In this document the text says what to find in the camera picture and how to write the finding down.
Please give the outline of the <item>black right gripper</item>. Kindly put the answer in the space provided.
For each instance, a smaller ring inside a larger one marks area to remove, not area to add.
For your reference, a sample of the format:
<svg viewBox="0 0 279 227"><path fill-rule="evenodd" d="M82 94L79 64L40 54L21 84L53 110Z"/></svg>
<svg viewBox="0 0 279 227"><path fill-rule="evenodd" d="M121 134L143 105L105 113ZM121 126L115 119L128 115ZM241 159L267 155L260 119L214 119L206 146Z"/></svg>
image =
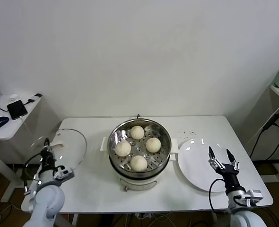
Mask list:
<svg viewBox="0 0 279 227"><path fill-rule="evenodd" d="M223 177L226 192L245 191L245 188L240 185L237 178L239 173L239 162L236 161L234 155L229 151L229 149L226 149L226 151L228 159L232 165L222 164L219 160L217 160L210 146L209 164L214 170L217 170L217 174Z"/></svg>

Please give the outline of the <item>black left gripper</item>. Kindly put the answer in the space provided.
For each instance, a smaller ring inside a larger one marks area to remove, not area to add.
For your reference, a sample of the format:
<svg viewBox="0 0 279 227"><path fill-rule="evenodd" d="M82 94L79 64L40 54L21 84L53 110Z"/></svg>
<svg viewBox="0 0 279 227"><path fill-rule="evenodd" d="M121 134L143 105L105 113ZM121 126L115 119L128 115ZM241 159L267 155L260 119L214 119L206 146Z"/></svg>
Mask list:
<svg viewBox="0 0 279 227"><path fill-rule="evenodd" d="M55 158L54 158L54 151L50 146L49 138L45 138L43 148L41 150L41 157L42 157L42 168L40 172L54 170L55 169Z"/></svg>

